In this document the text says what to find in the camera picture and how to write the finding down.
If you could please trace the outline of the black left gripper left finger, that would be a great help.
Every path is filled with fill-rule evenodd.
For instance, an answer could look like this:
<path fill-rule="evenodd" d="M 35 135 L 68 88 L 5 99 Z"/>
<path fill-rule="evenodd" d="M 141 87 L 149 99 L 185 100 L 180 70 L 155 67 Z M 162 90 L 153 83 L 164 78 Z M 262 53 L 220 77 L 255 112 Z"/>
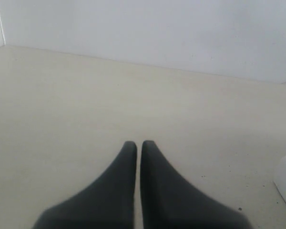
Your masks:
<path fill-rule="evenodd" d="M 87 188 L 45 210 L 35 229 L 132 229 L 137 146 L 126 141 L 108 168 Z"/>

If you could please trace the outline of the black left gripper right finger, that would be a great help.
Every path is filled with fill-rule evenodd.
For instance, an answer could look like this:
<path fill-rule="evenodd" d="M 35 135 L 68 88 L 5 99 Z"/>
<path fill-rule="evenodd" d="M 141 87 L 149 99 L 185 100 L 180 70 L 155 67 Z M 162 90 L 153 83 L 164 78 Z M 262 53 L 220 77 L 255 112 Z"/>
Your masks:
<path fill-rule="evenodd" d="M 188 182 L 154 141 L 142 145 L 140 193 L 146 229 L 250 229 L 241 213 L 208 197 Z"/>

